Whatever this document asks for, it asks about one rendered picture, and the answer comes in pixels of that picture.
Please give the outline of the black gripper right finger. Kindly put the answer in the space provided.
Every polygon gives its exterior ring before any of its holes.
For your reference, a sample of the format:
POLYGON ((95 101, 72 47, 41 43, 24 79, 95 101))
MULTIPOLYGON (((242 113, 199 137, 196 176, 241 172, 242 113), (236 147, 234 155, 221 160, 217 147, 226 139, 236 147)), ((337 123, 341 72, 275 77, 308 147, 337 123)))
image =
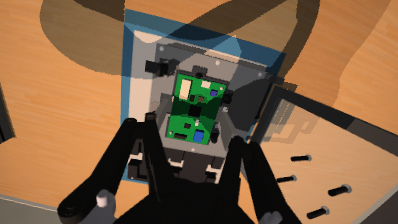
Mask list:
POLYGON ((244 142, 227 112, 222 111, 217 126, 228 152, 210 224, 237 224, 242 159, 258 224, 302 224, 287 204, 261 146, 244 142))

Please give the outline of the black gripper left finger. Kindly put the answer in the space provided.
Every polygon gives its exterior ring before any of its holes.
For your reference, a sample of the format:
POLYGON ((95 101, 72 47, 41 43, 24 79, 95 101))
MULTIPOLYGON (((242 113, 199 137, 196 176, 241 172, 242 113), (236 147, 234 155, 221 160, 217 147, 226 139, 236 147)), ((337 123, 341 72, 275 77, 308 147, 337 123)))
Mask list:
POLYGON ((136 139, 143 139, 148 194, 156 191, 161 224, 185 224, 187 207, 159 134, 168 102, 164 98, 156 111, 145 113, 144 122, 124 120, 92 174, 59 204, 62 224, 113 224, 115 196, 136 139))

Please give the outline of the green circuit board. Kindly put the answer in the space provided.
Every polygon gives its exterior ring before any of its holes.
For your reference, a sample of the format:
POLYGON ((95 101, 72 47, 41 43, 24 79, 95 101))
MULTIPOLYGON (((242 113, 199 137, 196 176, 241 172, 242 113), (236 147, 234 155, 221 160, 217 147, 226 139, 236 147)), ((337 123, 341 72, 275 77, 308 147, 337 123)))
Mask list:
POLYGON ((225 88, 178 74, 167 137, 207 145, 225 88))

